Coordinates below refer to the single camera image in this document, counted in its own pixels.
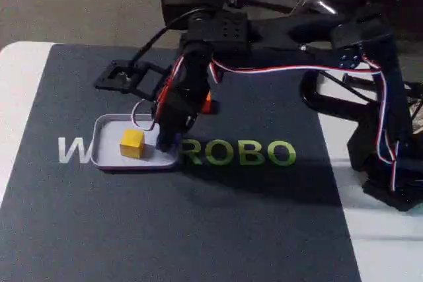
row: white table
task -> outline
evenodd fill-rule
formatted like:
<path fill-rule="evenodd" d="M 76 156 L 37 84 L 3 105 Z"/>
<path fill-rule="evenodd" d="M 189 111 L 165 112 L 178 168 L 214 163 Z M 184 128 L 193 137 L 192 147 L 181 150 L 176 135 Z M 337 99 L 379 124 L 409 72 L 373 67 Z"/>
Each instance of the white table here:
<path fill-rule="evenodd" d="M 17 42 L 0 52 L 0 202 L 53 45 Z M 323 81 L 320 90 L 360 101 L 330 81 Z M 363 176 L 350 168 L 346 148 L 357 123 L 319 117 L 362 281 L 423 281 L 423 206 L 400 213 L 364 194 Z"/>

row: cable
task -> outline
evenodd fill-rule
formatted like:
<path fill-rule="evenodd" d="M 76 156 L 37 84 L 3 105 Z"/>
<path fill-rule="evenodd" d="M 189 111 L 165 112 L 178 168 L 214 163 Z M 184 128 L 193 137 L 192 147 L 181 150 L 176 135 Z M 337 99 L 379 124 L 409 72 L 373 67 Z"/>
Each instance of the cable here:
<path fill-rule="evenodd" d="M 213 81 L 216 84 L 219 84 L 221 82 L 221 78 L 217 75 L 214 64 L 213 63 L 209 63 L 209 71 L 211 73 L 211 77 L 213 77 Z"/>
<path fill-rule="evenodd" d="M 337 67 L 325 67 L 322 65 L 290 65 L 290 66 L 276 66 L 276 67 L 265 67 L 261 69 L 239 69 L 239 68 L 230 68 L 222 63 L 216 61 L 215 59 L 212 59 L 212 62 L 216 64 L 221 69 L 224 69 L 228 72 L 232 73 L 240 73 L 240 74 L 259 74 L 259 73 L 273 73 L 278 71 L 290 71 L 290 70 L 315 70 L 315 71 L 341 71 L 345 73 L 352 73 L 352 74 L 368 74 L 368 75 L 379 75 L 382 78 L 382 86 L 383 86 L 383 92 L 382 92 L 382 101 L 381 101 L 381 107 L 379 112 L 379 125 L 377 129 L 377 138 L 375 140 L 376 143 L 376 151 L 377 156 L 379 160 L 383 161 L 386 164 L 392 164 L 395 161 L 395 157 L 391 156 L 391 160 L 386 159 L 381 154 L 381 138 L 383 134 L 383 127 L 385 123 L 385 113 L 386 113 L 386 105 L 387 105 L 387 83 L 385 76 L 383 72 L 381 71 L 381 67 L 368 60 L 367 58 L 363 57 L 363 60 L 367 62 L 367 64 L 372 69 L 341 69 Z M 390 147 L 390 144 L 386 144 L 386 147 L 389 150 L 389 153 L 393 153 L 392 149 Z"/>
<path fill-rule="evenodd" d="M 161 91 L 161 93 L 160 93 L 160 95 L 157 99 L 157 110 L 156 110 L 156 113 L 155 113 L 155 116 L 154 116 L 155 120 L 157 120 L 157 118 L 159 118 L 159 116 L 161 115 L 161 111 L 163 109 L 163 101 L 166 99 L 169 88 L 172 87 L 173 79 L 178 75 L 178 72 L 180 70 L 180 67 L 181 67 L 183 61 L 184 61 L 184 56 L 181 55 L 177 59 L 175 64 L 173 65 L 173 70 L 172 70 L 172 73 L 169 77 L 169 80 L 167 81 L 166 86 L 163 88 L 163 90 Z"/>
<path fill-rule="evenodd" d="M 389 138 L 388 138 L 388 131 L 386 129 L 385 129 L 385 144 L 387 145 L 389 155 L 391 156 L 391 160 L 394 161 L 396 156 L 391 149 L 391 144 L 389 143 Z"/>
<path fill-rule="evenodd" d="M 153 130 L 153 128 L 154 128 L 154 125 L 155 125 L 155 123 L 156 123 L 156 120 L 157 120 L 157 117 L 158 117 L 158 115 L 160 114 L 160 112 L 159 112 L 159 110 L 161 111 L 161 101 L 164 99 L 164 98 L 166 98 L 166 94 L 167 94 L 167 90 L 169 89 L 169 87 L 171 87 L 171 85 L 172 85 L 172 82 L 173 82 L 173 79 L 176 77 L 176 75 L 178 74 L 178 72 L 179 72 L 179 69 L 180 69 L 180 66 L 182 65 L 182 62 L 184 61 L 184 56 L 182 55 L 182 56 L 180 56 L 178 59 L 177 59 L 177 61 L 175 62 L 175 64 L 174 64 L 174 66 L 173 66 L 173 70 L 172 70 L 172 72 L 171 72 L 171 75 L 169 76 L 169 80 L 167 81 L 167 84 L 166 84 L 166 86 L 164 87 L 164 89 L 160 92 L 160 95 L 159 95 L 159 97 L 157 98 L 157 101 L 159 102 L 158 103 L 158 105 L 157 105 L 157 111 L 156 111 L 156 114 L 154 115 L 154 117 L 153 117 L 153 122 L 151 123 L 151 126 L 150 126 L 150 128 L 148 128 L 148 129 L 143 129 L 141 126 L 139 126 L 138 125 L 138 123 L 136 122 L 136 120 L 135 120 L 135 115 L 136 115 L 136 112 L 137 112 L 137 109 L 138 109 L 138 107 L 139 107 L 139 105 L 141 105 L 143 102 L 145 102 L 145 99 L 141 99 L 139 102 L 137 102 L 136 104 L 135 104 L 135 106 L 132 108 L 132 112 L 131 112 L 131 121 L 132 121 L 132 124 L 135 126 L 135 127 L 137 127 L 137 128 L 140 128 L 140 129 L 142 129 L 142 130 L 144 130 L 144 131 L 151 131 L 151 130 Z"/>
<path fill-rule="evenodd" d="M 154 125 L 155 125 L 155 123 L 156 123 L 155 119 L 153 119 L 153 122 L 151 122 L 151 126 L 150 126 L 150 128 L 148 128 L 148 129 L 144 129 L 144 128 L 142 128 L 140 125 L 138 125 L 138 123 L 137 123 L 137 122 L 136 122 L 136 120 L 135 120 L 135 114 L 136 114 L 136 112 L 137 112 L 137 109 L 138 109 L 139 105 L 141 105 L 143 102 L 145 102 L 145 99 L 141 99 L 141 100 L 140 100 L 139 102 L 137 102 L 137 103 L 135 104 L 135 106 L 132 108 L 132 112 L 131 112 L 131 121 L 132 121 L 132 124 L 133 124 L 135 127 L 140 128 L 141 130 L 144 130 L 144 131 L 151 131 L 151 130 L 153 130 L 153 129 L 154 129 Z"/>
<path fill-rule="evenodd" d="M 366 102 L 375 102 L 375 100 L 368 98 L 367 96 L 360 93 L 358 90 L 352 88 L 350 85 L 348 85 L 348 84 L 344 83 L 343 81 L 337 79 L 335 76 L 332 76 L 331 74 L 329 74 L 325 71 L 320 71 L 319 73 L 321 75 L 323 75 L 324 77 L 327 77 L 331 81 L 334 81 L 336 84 L 342 86 L 346 90 L 350 91 L 352 94 L 356 95 L 357 97 L 361 98 L 362 100 L 365 100 Z"/>
<path fill-rule="evenodd" d="M 420 101 L 420 103 L 418 104 L 416 110 L 412 113 L 411 115 L 411 121 L 413 121 L 414 119 L 416 119 L 416 116 L 418 114 L 418 112 L 420 111 L 420 109 L 422 109 L 423 106 L 423 100 Z"/>
<path fill-rule="evenodd" d="M 391 191 L 395 192 L 395 183 L 397 182 L 397 157 L 398 157 L 399 141 L 395 145 L 395 161 L 392 164 L 392 173 L 391 173 Z"/>
<path fill-rule="evenodd" d="M 157 40 L 162 35 L 164 35 L 168 30 L 170 30 L 176 23 L 182 21 L 183 19 L 185 19 L 189 16 L 192 16 L 194 13 L 202 13 L 202 12 L 215 11 L 215 10 L 217 10 L 217 9 L 214 9 L 214 8 L 195 8 L 195 9 L 192 9 L 192 10 L 188 11 L 187 13 L 184 13 L 183 15 L 180 15 L 179 17 L 173 19 L 172 21 L 170 21 L 170 23 L 168 23 L 168 25 L 166 27 L 164 27 L 163 29 L 158 31 L 158 33 L 156 33 L 150 39 L 150 41 L 148 41 L 148 43 L 146 43 L 146 45 L 144 45 L 141 49 L 138 50 L 138 52 L 131 59 L 129 66 L 133 67 L 135 65 L 135 63 L 137 63 L 137 61 L 140 59 L 140 57 L 143 56 L 145 53 L 147 53 L 151 49 L 153 44 L 155 42 L 157 42 Z"/>
<path fill-rule="evenodd" d="M 313 70 L 313 71 L 341 71 L 351 74 L 368 74 L 368 75 L 378 75 L 381 74 L 380 70 L 372 71 L 369 69 L 340 69 L 337 67 L 327 67 L 322 65 L 290 65 L 290 66 L 275 66 L 275 67 L 264 67 L 260 69 L 241 69 L 241 68 L 230 68 L 224 66 L 222 63 L 212 59 L 213 63 L 216 64 L 221 69 L 231 73 L 238 74 L 259 74 L 259 73 L 273 73 L 279 71 L 300 71 L 300 70 Z"/>

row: floor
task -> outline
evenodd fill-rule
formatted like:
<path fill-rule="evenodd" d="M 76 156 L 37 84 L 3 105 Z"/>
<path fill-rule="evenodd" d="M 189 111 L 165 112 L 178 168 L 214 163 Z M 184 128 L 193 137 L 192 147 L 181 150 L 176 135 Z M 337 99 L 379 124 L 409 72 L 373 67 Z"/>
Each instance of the floor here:
<path fill-rule="evenodd" d="M 0 48 L 20 40 L 140 46 L 163 26 L 160 0 L 0 0 Z M 173 48 L 178 39 L 171 31 L 157 46 Z M 404 76 L 423 81 L 423 44 L 400 42 L 399 47 Z"/>

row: white lettering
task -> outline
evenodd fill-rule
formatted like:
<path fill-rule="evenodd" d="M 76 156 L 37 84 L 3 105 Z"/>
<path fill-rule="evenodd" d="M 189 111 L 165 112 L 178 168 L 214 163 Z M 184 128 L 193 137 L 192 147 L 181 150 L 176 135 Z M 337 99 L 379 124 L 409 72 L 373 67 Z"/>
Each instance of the white lettering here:
<path fill-rule="evenodd" d="M 81 164 L 86 164 L 90 161 L 92 147 L 93 143 L 89 145 L 88 151 L 85 152 L 83 139 L 74 138 L 69 150 L 66 152 L 66 138 L 59 137 L 59 162 L 63 164 L 68 163 L 71 157 L 73 156 L 76 148 L 78 148 L 79 162 Z"/>

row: green lettering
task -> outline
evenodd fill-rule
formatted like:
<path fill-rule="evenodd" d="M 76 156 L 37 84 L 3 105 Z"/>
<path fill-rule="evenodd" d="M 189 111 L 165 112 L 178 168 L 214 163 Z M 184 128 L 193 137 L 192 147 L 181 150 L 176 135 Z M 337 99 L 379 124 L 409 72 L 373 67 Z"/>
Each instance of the green lettering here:
<path fill-rule="evenodd" d="M 288 150 L 288 159 L 285 161 L 279 160 L 275 155 L 275 148 L 281 146 L 285 147 Z M 274 164 L 280 165 L 280 166 L 289 166 L 293 165 L 295 160 L 297 159 L 297 153 L 295 152 L 295 149 L 292 147 L 292 145 L 285 141 L 273 141 L 271 144 L 269 144 L 267 148 L 267 153 L 269 154 L 270 160 Z"/>
<path fill-rule="evenodd" d="M 254 146 L 253 150 L 246 150 L 246 145 Z M 239 140 L 239 163 L 240 165 L 260 165 L 263 164 L 265 159 L 264 156 L 259 152 L 262 149 L 262 145 L 254 140 Z M 254 160 L 247 160 L 247 155 L 254 155 Z"/>
<path fill-rule="evenodd" d="M 182 145 L 193 145 L 193 149 L 184 150 L 182 147 L 182 154 L 188 156 L 195 165 L 202 165 L 201 160 L 196 156 L 197 153 L 201 151 L 201 144 L 197 140 L 193 139 L 184 139 L 182 140 Z"/>
<path fill-rule="evenodd" d="M 216 160 L 212 155 L 212 149 L 215 145 L 223 145 L 226 148 L 226 157 L 221 160 Z M 233 159 L 233 148 L 230 143 L 225 140 L 213 140 L 206 145 L 206 159 L 214 165 L 226 165 L 229 164 Z"/>

